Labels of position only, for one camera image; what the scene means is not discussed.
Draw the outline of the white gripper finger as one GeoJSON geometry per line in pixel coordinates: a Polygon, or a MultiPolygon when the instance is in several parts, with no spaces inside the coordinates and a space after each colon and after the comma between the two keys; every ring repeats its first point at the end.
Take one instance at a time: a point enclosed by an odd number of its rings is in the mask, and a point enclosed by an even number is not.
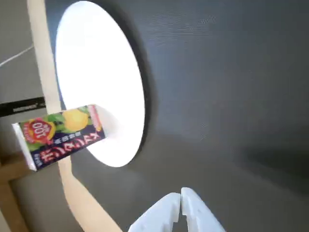
{"type": "Polygon", "coordinates": [[[182,214],[189,232],[225,232],[221,223],[191,188],[181,188],[182,214]]]}
{"type": "Polygon", "coordinates": [[[129,232],[171,232],[178,222],[181,194],[169,193],[145,211],[130,227],[129,232]]]}

